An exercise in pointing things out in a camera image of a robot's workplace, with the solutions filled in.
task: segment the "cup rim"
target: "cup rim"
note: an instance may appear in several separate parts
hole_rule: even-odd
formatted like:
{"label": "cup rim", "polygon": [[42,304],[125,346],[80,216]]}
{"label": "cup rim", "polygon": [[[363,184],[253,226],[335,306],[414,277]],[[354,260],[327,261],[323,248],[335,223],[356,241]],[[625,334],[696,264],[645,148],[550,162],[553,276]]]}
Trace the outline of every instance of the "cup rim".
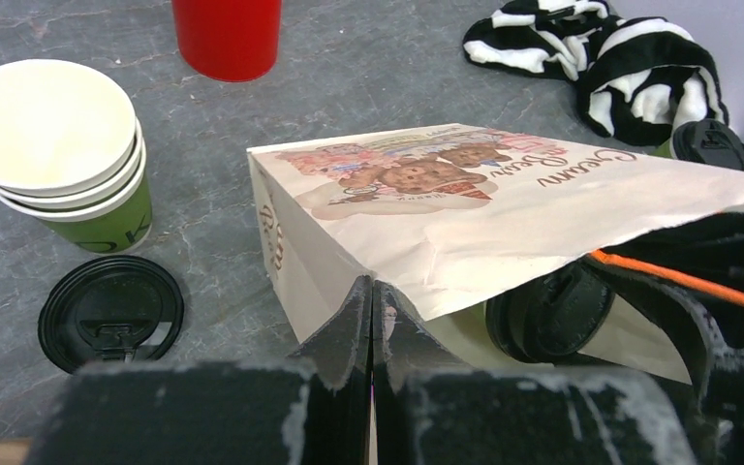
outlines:
{"label": "cup rim", "polygon": [[[58,66],[69,66],[71,68],[78,68],[82,71],[85,71],[87,73],[92,73],[96,75],[99,79],[104,80],[108,84],[108,89],[112,89],[114,92],[116,92],[118,95],[122,96],[121,99],[123,101],[123,106],[125,107],[125,113],[133,115],[133,119],[135,120],[135,108],[133,106],[133,102],[130,99],[130,96],[124,91],[124,89],[115,82],[111,77],[105,75],[104,73],[91,68],[86,65],[81,65],[80,63],[76,63],[73,61],[67,61],[67,60],[56,60],[56,59],[50,59],[50,58],[30,58],[26,60],[18,60],[13,61],[10,63],[5,63],[3,65],[0,65],[0,73],[4,73],[6,71],[11,70],[12,68],[17,68],[21,66],[27,66],[31,63],[39,63],[39,62],[46,62],[46,63],[55,63]],[[129,140],[135,136],[136,131],[136,125],[132,124],[129,129],[129,137],[124,138],[124,140],[127,140],[123,146],[117,147],[117,152],[120,154],[119,156],[123,156],[123,154],[127,153],[127,150],[129,148]],[[96,177],[101,176],[101,174],[107,170],[109,170],[112,165],[117,163],[118,157],[115,157],[112,159],[111,157],[108,158],[107,165],[103,167],[98,172],[93,172],[92,174],[88,175],[87,177],[84,177],[83,179],[79,180],[69,180],[66,182],[59,182],[59,183],[44,183],[44,184],[24,184],[24,183],[14,183],[9,181],[0,180],[0,186],[10,189],[17,189],[17,190],[23,190],[23,191],[48,191],[48,190],[54,190],[54,189],[66,189],[68,187],[76,186],[84,182],[88,182],[90,179],[94,179]]]}
{"label": "cup rim", "polygon": [[85,191],[77,192],[75,194],[69,194],[66,196],[60,196],[60,197],[32,197],[32,196],[27,196],[21,193],[10,191],[9,189],[5,189],[0,186],[0,194],[5,198],[10,199],[11,201],[16,201],[19,203],[43,204],[45,206],[50,206],[50,207],[55,207],[56,205],[60,205],[63,203],[82,201],[84,199],[87,199],[93,196],[100,196],[102,192],[107,189],[107,187],[109,187],[111,184],[117,183],[125,175],[130,174],[130,171],[132,171],[133,173],[130,174],[130,178],[127,179],[127,182],[129,182],[135,176],[135,169],[138,167],[138,164],[140,161],[140,155],[144,147],[143,133],[141,131],[140,121],[137,118],[136,118],[135,138],[136,139],[133,142],[135,146],[133,147],[133,150],[130,152],[129,158],[124,162],[124,166],[122,166],[120,170],[118,170],[115,174],[113,174],[110,179],[102,182],[101,184],[93,186]]}
{"label": "cup rim", "polygon": [[7,199],[0,194],[0,202],[8,206],[9,208],[23,213],[27,216],[32,216],[43,221],[49,221],[53,223],[74,223],[75,221],[89,221],[94,218],[103,216],[110,211],[113,211],[115,207],[120,206],[121,203],[126,202],[139,188],[145,174],[146,174],[146,143],[142,139],[143,144],[141,145],[141,155],[138,170],[133,175],[133,178],[114,196],[96,203],[83,210],[68,210],[68,211],[42,211],[29,206],[24,206]]}

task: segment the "table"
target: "table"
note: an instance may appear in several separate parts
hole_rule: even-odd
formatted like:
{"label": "table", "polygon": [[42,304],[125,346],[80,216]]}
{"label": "table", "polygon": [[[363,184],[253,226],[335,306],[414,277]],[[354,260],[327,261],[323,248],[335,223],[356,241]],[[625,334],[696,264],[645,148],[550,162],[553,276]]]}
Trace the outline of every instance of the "table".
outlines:
{"label": "table", "polygon": [[[578,121],[567,84],[464,61],[463,33],[500,2],[323,3],[287,2],[277,66],[229,84],[182,61],[169,1],[0,0],[0,64],[76,61],[132,97],[155,216],[135,254],[169,269],[187,302],[166,359],[296,345],[263,268],[248,146],[459,122],[626,148]],[[38,313],[55,282],[92,258],[0,204],[0,439],[31,436],[66,379],[38,345]]]}

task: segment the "cartoon bear illustration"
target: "cartoon bear illustration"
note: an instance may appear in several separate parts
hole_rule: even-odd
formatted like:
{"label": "cartoon bear illustration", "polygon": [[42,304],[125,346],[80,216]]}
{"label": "cartoon bear illustration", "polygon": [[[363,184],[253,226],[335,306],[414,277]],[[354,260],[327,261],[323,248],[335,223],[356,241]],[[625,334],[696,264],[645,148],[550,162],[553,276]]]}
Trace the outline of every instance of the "cartoon bear illustration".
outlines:
{"label": "cartoon bear illustration", "polygon": [[500,149],[510,149],[500,143],[464,143],[457,148],[441,150],[437,156],[459,168],[477,168],[483,162],[508,162],[512,157],[498,153]]}
{"label": "cartoon bear illustration", "polygon": [[361,188],[380,182],[401,194],[420,195],[437,192],[442,186],[454,182],[480,184],[487,179],[483,174],[467,172],[431,158],[401,159],[398,164],[400,166],[393,168],[365,166],[341,179],[339,184],[346,188]]}

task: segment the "printed illustration on bag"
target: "printed illustration on bag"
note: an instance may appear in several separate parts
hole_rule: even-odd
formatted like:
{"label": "printed illustration on bag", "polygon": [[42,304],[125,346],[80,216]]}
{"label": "printed illustration on bag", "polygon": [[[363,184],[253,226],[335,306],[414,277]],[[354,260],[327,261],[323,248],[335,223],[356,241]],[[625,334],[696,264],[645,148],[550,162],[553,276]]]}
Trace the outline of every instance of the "printed illustration on bag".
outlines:
{"label": "printed illustration on bag", "polygon": [[512,162],[512,154],[533,152],[565,150],[548,139],[478,130],[342,143],[275,157],[303,175],[331,180],[296,200],[318,219],[337,220],[483,207],[498,190],[489,172]]}

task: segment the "black plastic cup lid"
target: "black plastic cup lid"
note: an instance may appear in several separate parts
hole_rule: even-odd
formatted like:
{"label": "black plastic cup lid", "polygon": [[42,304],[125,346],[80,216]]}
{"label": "black plastic cup lid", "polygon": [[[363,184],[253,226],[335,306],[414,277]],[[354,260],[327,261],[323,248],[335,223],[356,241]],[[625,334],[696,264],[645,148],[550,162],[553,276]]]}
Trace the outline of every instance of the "black plastic cup lid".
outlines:
{"label": "black plastic cup lid", "polygon": [[49,293],[39,341],[50,361],[73,373],[89,361],[160,358],[183,317],[184,299],[166,270],[140,257],[101,257]]}

